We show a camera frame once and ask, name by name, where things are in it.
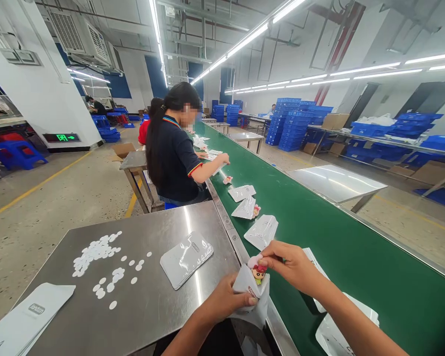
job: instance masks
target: worker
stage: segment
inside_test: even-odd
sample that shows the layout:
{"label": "worker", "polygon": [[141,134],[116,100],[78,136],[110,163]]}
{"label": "worker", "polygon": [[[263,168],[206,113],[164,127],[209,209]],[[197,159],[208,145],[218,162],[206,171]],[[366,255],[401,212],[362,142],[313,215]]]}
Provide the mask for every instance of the worker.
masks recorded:
{"label": "worker", "polygon": [[[333,318],[356,356],[407,356],[389,336],[324,277],[303,250],[272,241],[261,252],[259,265],[276,271],[300,292],[318,300]],[[249,293],[234,294],[236,273],[224,277],[207,300],[195,310],[163,352],[164,356],[196,355],[212,328],[237,309],[253,306],[257,299]]]}
{"label": "worker", "polygon": [[86,95],[86,102],[90,102],[94,108],[91,108],[96,115],[107,115],[104,105],[95,100],[92,96]]}
{"label": "worker", "polygon": [[[157,109],[162,105],[163,105],[162,98],[155,97],[152,99],[150,111],[148,112],[150,120],[152,119],[153,115],[155,115]],[[138,143],[140,144],[140,146],[145,146],[147,142],[147,132],[148,132],[148,126],[150,125],[150,120],[145,120],[140,125],[140,129],[138,130]]]}
{"label": "worker", "polygon": [[151,111],[155,114],[146,137],[147,168],[160,200],[183,206],[208,199],[203,183],[224,163],[229,164],[229,156],[222,153],[202,164],[199,159],[207,154],[195,153],[193,141],[183,131],[201,111],[194,86],[187,82],[175,85],[163,105]]}

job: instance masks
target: toy figurine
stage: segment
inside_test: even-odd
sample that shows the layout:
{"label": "toy figurine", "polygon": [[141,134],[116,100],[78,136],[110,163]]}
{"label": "toy figurine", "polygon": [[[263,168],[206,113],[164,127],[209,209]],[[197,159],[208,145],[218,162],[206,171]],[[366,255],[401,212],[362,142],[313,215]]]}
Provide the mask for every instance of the toy figurine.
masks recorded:
{"label": "toy figurine", "polygon": [[222,180],[222,182],[223,182],[224,184],[232,184],[232,177],[231,177],[231,176],[227,176],[226,178],[224,178],[224,179]]}
{"label": "toy figurine", "polygon": [[260,265],[254,265],[254,268],[252,269],[252,275],[254,276],[257,285],[262,284],[262,279],[266,275],[266,271],[267,271],[267,267],[260,266]]}

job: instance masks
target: exit sign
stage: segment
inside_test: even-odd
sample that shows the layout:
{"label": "exit sign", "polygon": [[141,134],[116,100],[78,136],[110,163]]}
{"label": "exit sign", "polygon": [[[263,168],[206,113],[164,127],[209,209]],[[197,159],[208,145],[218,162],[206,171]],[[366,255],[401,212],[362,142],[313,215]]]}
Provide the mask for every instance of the exit sign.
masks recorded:
{"label": "exit sign", "polygon": [[43,135],[46,141],[50,143],[55,142],[81,142],[79,136],[75,133],[45,133]]}

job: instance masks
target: blue plastic stool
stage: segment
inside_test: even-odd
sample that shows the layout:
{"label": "blue plastic stool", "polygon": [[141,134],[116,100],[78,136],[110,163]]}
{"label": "blue plastic stool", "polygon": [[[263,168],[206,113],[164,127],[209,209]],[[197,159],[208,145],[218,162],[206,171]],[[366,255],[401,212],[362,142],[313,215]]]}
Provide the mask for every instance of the blue plastic stool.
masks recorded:
{"label": "blue plastic stool", "polygon": [[[30,149],[33,155],[23,152],[24,148]],[[27,141],[0,142],[0,161],[9,171],[12,166],[20,166],[26,170],[32,170],[33,164],[37,161],[48,163],[36,148]]]}
{"label": "blue plastic stool", "polygon": [[171,204],[171,203],[165,203],[165,210],[169,210],[169,209],[173,209],[173,208],[178,208],[178,205]]}

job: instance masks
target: air conditioner unit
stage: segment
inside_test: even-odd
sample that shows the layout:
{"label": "air conditioner unit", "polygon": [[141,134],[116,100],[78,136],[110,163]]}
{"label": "air conditioner unit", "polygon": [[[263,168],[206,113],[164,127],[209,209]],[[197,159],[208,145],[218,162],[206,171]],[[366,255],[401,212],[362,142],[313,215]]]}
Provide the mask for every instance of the air conditioner unit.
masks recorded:
{"label": "air conditioner unit", "polygon": [[64,51],[95,65],[112,66],[103,35],[83,16],[67,11],[48,11]]}

